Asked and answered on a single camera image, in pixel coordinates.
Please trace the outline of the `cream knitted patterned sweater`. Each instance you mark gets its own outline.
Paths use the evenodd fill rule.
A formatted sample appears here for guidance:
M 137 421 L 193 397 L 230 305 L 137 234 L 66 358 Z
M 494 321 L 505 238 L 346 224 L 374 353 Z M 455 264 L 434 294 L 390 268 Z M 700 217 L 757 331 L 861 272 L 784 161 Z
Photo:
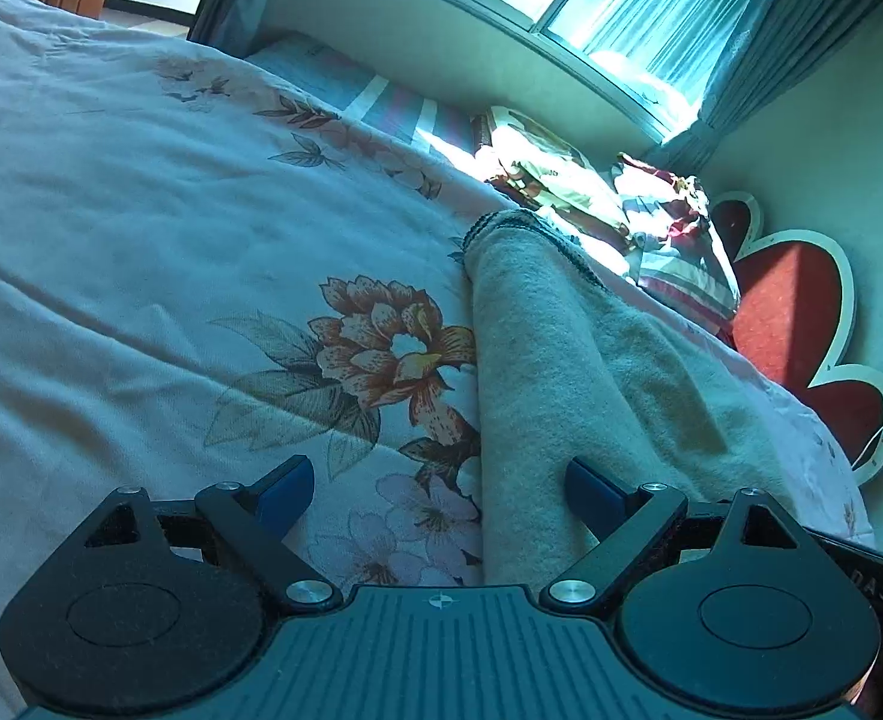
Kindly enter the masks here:
M 574 458 L 628 486 L 698 500 L 754 486 L 801 522 L 827 517 L 800 404 L 700 328 L 672 327 L 602 281 L 574 245 L 526 211 L 467 232 L 489 583 L 544 583 L 591 538 L 567 511 Z

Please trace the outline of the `crumpled red white clothes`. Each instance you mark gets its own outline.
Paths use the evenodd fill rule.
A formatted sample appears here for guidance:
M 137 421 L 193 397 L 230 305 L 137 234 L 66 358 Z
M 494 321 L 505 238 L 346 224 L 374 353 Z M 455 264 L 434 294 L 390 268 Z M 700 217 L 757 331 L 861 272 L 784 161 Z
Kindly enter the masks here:
M 612 168 L 628 231 L 658 242 L 707 234 L 708 200 L 695 176 L 674 172 L 620 153 Z

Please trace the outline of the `striped pillow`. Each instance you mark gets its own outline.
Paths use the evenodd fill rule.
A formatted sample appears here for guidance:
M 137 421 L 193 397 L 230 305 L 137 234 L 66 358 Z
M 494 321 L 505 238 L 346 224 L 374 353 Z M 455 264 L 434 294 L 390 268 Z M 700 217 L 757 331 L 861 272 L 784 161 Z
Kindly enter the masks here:
M 676 221 L 663 234 L 632 227 L 625 259 L 628 277 L 648 296 L 711 335 L 731 330 L 741 289 L 707 218 Z

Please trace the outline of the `pink floral bed sheet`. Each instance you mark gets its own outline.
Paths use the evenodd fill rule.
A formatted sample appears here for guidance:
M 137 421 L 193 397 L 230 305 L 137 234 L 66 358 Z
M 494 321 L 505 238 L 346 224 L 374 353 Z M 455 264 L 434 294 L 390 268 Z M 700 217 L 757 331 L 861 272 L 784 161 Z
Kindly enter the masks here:
M 425 486 L 450 543 L 404 538 L 378 484 L 478 429 L 454 254 L 493 193 L 304 109 L 208 47 L 0 0 L 0 614 L 112 489 L 189 497 L 293 454 L 302 556 L 484 575 L 475 458 Z

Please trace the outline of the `red heart-shaped headboard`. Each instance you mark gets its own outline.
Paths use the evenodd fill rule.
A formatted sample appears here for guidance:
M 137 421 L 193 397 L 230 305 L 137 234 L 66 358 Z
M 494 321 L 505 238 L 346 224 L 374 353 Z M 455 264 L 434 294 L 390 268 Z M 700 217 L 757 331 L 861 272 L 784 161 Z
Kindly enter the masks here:
M 842 246 L 811 229 L 764 231 L 764 210 L 728 192 L 710 218 L 741 289 L 732 346 L 830 429 L 858 484 L 883 468 L 883 372 L 848 362 L 857 287 Z

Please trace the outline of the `striped side mattress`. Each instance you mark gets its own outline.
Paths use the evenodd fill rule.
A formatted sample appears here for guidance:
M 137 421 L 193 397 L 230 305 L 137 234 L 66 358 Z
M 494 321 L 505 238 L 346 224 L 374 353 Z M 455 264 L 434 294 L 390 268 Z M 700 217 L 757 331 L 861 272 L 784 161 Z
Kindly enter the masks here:
M 314 37 L 284 32 L 278 41 L 247 55 L 246 60 L 348 119 L 425 153 L 461 161 L 472 158 L 477 149 L 466 112 L 378 75 Z

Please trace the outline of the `teal right curtain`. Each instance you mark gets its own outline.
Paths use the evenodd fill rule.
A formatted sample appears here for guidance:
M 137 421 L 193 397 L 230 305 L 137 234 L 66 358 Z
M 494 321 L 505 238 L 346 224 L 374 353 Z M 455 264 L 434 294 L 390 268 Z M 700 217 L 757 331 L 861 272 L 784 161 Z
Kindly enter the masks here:
M 883 0 L 750 0 L 692 124 L 645 160 L 682 176 L 702 171 L 728 135 L 811 75 L 882 7 Z

